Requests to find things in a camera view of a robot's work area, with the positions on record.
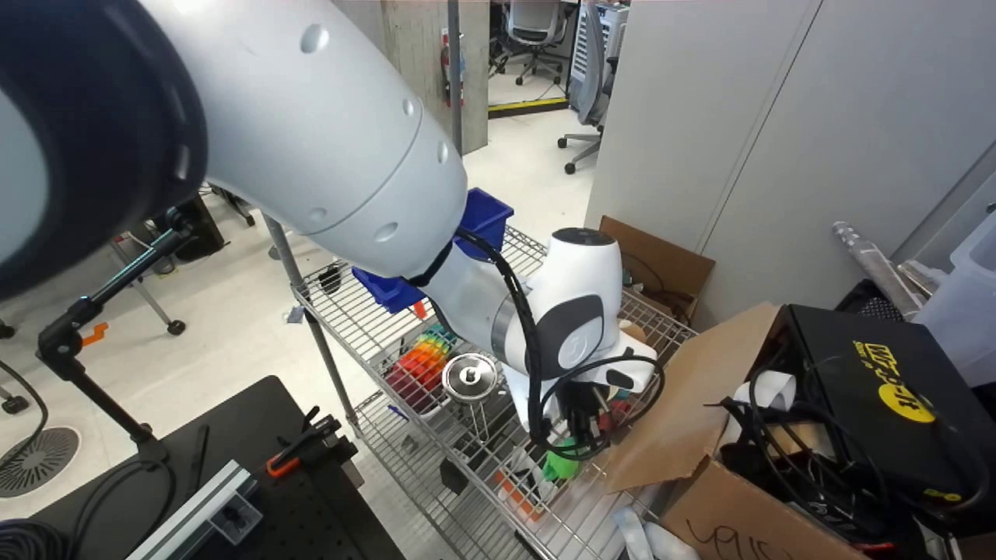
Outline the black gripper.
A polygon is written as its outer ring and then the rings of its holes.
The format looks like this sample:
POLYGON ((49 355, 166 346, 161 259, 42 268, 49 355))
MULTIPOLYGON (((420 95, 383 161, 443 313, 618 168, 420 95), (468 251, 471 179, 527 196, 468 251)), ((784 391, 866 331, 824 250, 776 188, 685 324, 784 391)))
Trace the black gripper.
POLYGON ((597 359, 581 368, 570 368, 546 382, 537 395, 537 439, 561 456, 597 453, 627 419, 613 418, 613 395, 635 391, 635 355, 597 359))

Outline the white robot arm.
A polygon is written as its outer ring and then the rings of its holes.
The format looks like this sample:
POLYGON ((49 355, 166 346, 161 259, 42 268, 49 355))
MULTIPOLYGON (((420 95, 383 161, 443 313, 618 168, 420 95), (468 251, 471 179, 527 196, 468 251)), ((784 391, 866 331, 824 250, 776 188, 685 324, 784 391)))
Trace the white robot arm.
POLYGON ((0 0, 0 297, 214 181, 498 359, 524 430, 588 456, 602 388, 652 368, 621 331, 621 242, 549 237, 520 280, 453 137, 332 0, 0 0))

